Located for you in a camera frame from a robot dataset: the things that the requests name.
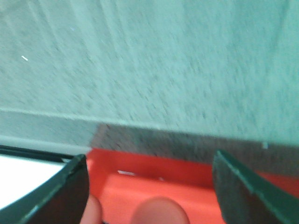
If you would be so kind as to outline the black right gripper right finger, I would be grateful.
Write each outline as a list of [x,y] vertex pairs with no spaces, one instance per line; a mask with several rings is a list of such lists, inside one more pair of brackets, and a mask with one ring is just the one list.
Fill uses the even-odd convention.
[[227,224],[297,224],[299,200],[276,187],[226,151],[213,158],[213,183]]

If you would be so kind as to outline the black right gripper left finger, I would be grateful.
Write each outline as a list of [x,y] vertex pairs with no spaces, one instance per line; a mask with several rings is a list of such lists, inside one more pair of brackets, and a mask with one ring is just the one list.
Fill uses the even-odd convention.
[[74,156],[41,186],[0,210],[2,224],[78,224],[89,198],[86,156]]

